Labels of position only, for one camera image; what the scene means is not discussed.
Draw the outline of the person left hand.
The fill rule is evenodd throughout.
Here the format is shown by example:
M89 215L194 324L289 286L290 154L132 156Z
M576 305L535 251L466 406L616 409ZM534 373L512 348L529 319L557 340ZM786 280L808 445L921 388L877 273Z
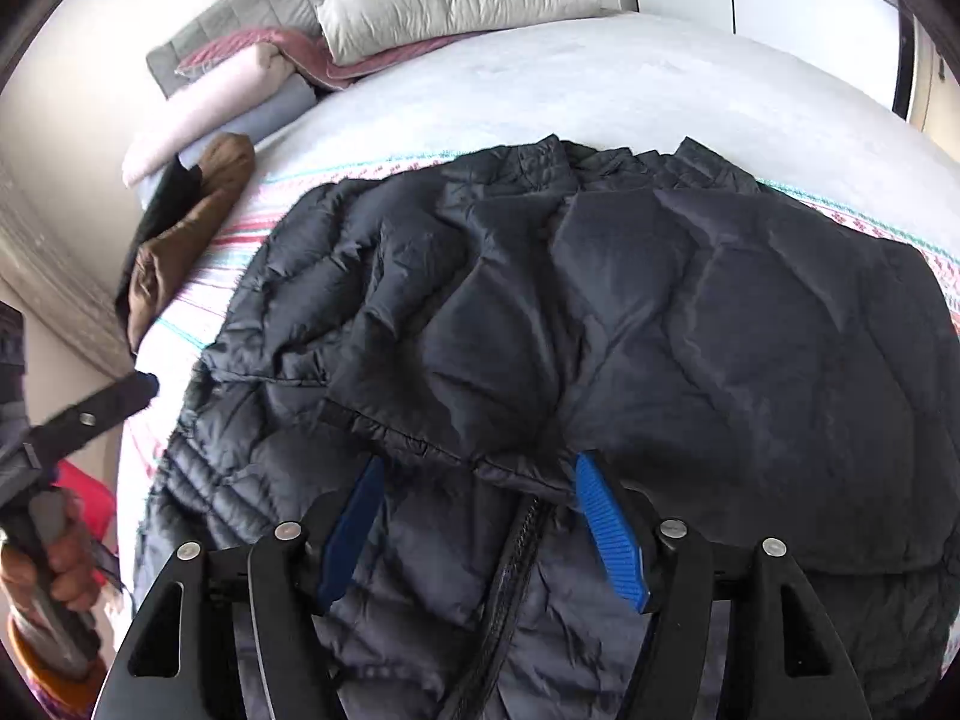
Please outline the person left hand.
M82 520L82 504L70 491L64 501L65 525L59 538L47 546L52 571L50 596L74 613L89 613L98 603L91 538ZM11 606L31 624L47 631L49 624L36 606L37 571L34 562L10 543L2 548L2 587Z

